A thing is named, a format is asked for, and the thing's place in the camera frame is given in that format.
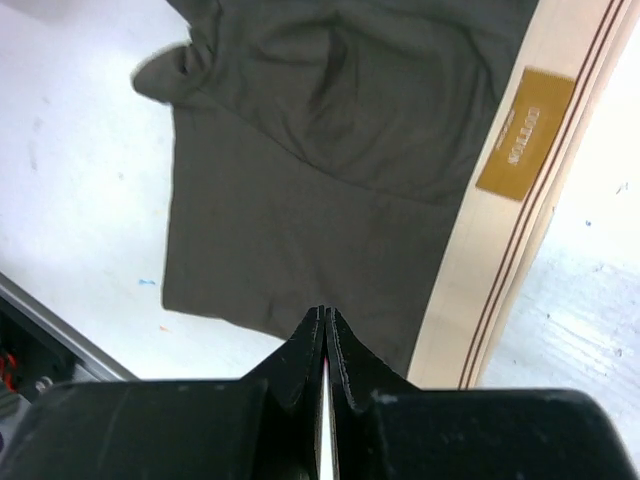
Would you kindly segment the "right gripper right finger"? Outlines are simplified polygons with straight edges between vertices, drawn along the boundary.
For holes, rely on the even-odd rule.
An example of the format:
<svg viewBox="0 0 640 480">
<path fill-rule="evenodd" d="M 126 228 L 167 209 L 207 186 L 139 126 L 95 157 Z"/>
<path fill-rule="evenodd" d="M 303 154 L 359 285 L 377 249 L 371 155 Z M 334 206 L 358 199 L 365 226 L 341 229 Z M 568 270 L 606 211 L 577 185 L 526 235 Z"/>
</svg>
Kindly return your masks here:
<svg viewBox="0 0 640 480">
<path fill-rule="evenodd" d="M 325 312 L 338 479 L 636 479 L 609 416 L 572 389 L 421 390 Z"/>
</svg>

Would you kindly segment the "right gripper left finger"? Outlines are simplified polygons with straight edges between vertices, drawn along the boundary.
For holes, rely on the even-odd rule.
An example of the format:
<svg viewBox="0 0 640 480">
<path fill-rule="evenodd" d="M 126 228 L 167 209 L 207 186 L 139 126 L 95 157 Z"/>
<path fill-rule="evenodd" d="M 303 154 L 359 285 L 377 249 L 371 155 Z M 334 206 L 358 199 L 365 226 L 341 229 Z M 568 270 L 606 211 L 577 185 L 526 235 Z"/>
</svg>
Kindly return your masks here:
<svg viewBox="0 0 640 480">
<path fill-rule="evenodd" d="M 5 479 L 315 479 L 325 311 L 237 380 L 67 383 L 27 410 Z"/>
</svg>

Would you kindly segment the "olive underwear beige waistband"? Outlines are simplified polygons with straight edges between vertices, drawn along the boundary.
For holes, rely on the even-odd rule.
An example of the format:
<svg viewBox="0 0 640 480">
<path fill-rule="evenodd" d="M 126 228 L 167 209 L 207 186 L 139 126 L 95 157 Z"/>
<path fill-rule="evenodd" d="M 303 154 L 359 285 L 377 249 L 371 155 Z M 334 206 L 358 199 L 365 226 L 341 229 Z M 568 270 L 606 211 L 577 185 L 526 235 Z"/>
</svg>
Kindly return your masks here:
<svg viewBox="0 0 640 480">
<path fill-rule="evenodd" d="M 280 338 L 324 304 L 472 387 L 635 1 L 177 1 L 161 302 Z"/>
</svg>

